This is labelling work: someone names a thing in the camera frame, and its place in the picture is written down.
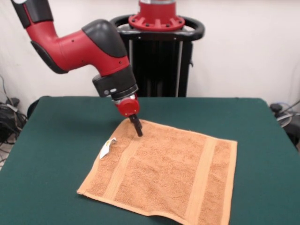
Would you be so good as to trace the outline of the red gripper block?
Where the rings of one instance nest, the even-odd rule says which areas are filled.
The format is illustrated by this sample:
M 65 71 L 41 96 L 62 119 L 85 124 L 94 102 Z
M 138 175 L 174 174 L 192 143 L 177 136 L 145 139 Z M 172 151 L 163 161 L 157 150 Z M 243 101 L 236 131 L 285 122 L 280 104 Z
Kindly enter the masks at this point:
M 143 136 L 142 124 L 138 119 L 137 115 L 140 110 L 140 105 L 136 94 L 129 97 L 125 97 L 120 100 L 114 100 L 116 107 L 118 108 L 120 114 L 124 117 L 129 117 L 130 121 L 133 123 L 137 135 L 139 137 Z

